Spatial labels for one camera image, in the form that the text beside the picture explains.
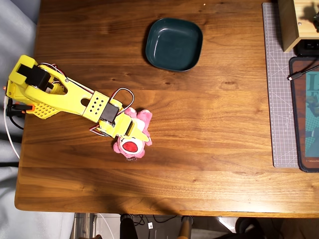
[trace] dark green bowl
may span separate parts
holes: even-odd
[[[193,22],[162,18],[151,29],[146,44],[148,61],[171,71],[188,71],[199,59],[203,33]]]

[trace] yellow robotic arm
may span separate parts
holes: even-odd
[[[26,113],[41,119],[60,111],[68,112],[97,122],[98,125],[91,128],[91,131],[99,135],[149,141],[138,129],[135,120],[124,114],[122,103],[113,99],[115,94],[109,98],[92,91],[51,66],[47,63],[38,65],[33,58],[22,55],[9,75],[6,95],[32,105],[32,110]]]

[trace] pink plush toy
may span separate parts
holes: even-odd
[[[136,110],[131,107],[125,110],[124,113],[134,119],[134,121],[138,124],[138,129],[142,131],[150,140],[148,142],[144,142],[136,138],[125,139],[118,137],[118,140],[113,145],[113,149],[116,153],[121,153],[124,155],[127,160],[142,158],[145,154],[145,144],[147,146],[152,145],[148,127],[153,114],[148,110],[142,110],[137,114]]]

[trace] gray cutting mat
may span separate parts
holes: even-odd
[[[263,3],[263,16],[274,166],[298,168],[292,93],[287,80],[289,59],[295,54],[282,50],[278,5]]]

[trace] wire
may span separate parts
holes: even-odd
[[[313,71],[314,69],[317,69],[318,67],[319,67],[319,65],[316,65],[316,66],[314,66],[314,67],[311,67],[310,69],[304,71],[304,73],[307,73],[307,72],[309,72],[309,71]]]
[[[273,227],[274,227],[274,229],[276,230],[276,232],[278,232],[279,235],[281,235],[281,237],[282,237],[283,239],[285,239],[283,233],[282,233],[279,229],[277,229],[277,228],[275,227],[275,224],[274,224],[273,219],[272,219],[272,218],[270,218],[270,219],[271,219],[271,223],[273,224]]]
[[[53,81],[53,82],[51,82],[51,84],[57,84],[57,83],[61,84],[60,81]]]
[[[71,81],[73,84],[75,84],[75,85],[81,87],[82,89],[84,89],[84,90],[90,92],[91,94],[94,94],[94,91],[91,90],[90,88],[88,88],[88,87],[86,87],[86,86],[83,86],[82,84],[80,84],[80,83],[78,83],[78,82],[76,82],[76,81],[73,81],[72,79],[70,79],[70,78],[68,78],[68,77],[66,77],[66,79],[69,80],[69,81]]]
[[[4,163],[0,162],[0,167],[16,167],[16,168],[18,168],[19,162],[4,162]]]
[[[64,72],[61,71],[56,64],[49,64],[49,63],[46,63],[46,62],[42,62],[38,66],[40,66],[40,65],[50,66],[55,71],[57,71],[57,72],[61,73],[63,76],[65,76]]]
[[[169,221],[169,220],[171,220],[171,219],[173,219],[173,218],[176,218],[176,217],[177,217],[177,215],[174,216],[174,217],[171,217],[171,218],[169,218],[169,219],[167,219],[167,220],[164,220],[164,221],[162,221],[162,222],[159,222],[158,220],[156,220],[155,215],[153,215],[153,218],[154,218],[155,222],[157,222],[157,223],[166,223],[167,221]]]
[[[3,101],[3,119],[4,119],[4,126],[5,126],[5,130],[6,130],[6,133],[8,135],[8,138],[9,138],[9,142],[11,144],[11,147],[12,149],[14,150],[14,153],[16,154],[16,156],[18,157],[18,159],[20,159],[20,156],[18,154],[18,152],[16,151],[14,145],[13,145],[13,142],[11,140],[11,136],[10,136],[10,133],[9,133],[9,129],[8,129],[8,125],[6,124],[6,117],[5,117],[5,111],[6,111],[6,107],[8,105],[8,100],[9,100],[9,97],[8,96],[5,96],[4,97],[4,101]]]
[[[130,91],[130,90],[127,89],[127,88],[119,88],[119,89],[117,89],[116,91],[114,91],[114,93],[112,94],[112,96],[111,96],[110,99],[109,99],[109,102],[115,97],[115,95],[116,95],[120,90],[125,90],[125,91],[130,92],[130,94],[132,95],[132,101],[131,101],[131,103],[130,103],[128,106],[126,106],[124,109],[122,109],[120,112],[118,112],[117,115],[120,115],[121,113],[123,113],[124,111],[126,111],[126,110],[133,104],[134,99],[135,99],[134,94],[133,94],[132,91]]]
[[[15,126],[17,126],[19,129],[22,129],[22,130],[23,130],[23,128],[22,128],[21,126],[19,126],[16,122],[14,122],[12,116],[9,116],[9,119],[11,120],[12,124],[14,124]]]
[[[316,65],[314,67],[311,67],[310,69],[306,70],[306,71],[299,71],[296,73],[293,73],[290,77],[288,77],[288,80],[292,81],[294,79],[297,79],[301,76],[303,76],[305,73],[308,73],[309,71],[313,71],[314,69],[317,69],[319,67],[319,65]]]
[[[134,226],[137,226],[137,225],[143,226],[143,225],[145,225],[145,221],[143,219],[144,215],[139,215],[139,216],[140,216],[141,220],[139,222],[134,222]]]
[[[108,228],[109,228],[109,230],[110,230],[110,233],[111,233],[111,235],[112,235],[112,238],[114,239],[113,233],[112,233],[112,231],[111,231],[111,229],[110,229],[110,226],[109,226],[108,222],[105,220],[105,218],[104,218],[104,216],[103,216],[102,214],[100,214],[100,213],[98,213],[98,214],[99,214],[99,215],[103,218],[103,220],[105,221],[106,225],[108,226]]]
[[[93,132],[93,133],[96,133],[96,134],[99,135],[99,136],[110,137],[110,136],[107,135],[107,134],[104,134],[104,133],[100,133],[100,132],[95,131],[95,129],[96,129],[97,127],[99,127],[99,126],[100,126],[100,125],[97,124],[96,126],[93,126],[93,127],[89,128],[89,130],[90,130],[91,132]]]

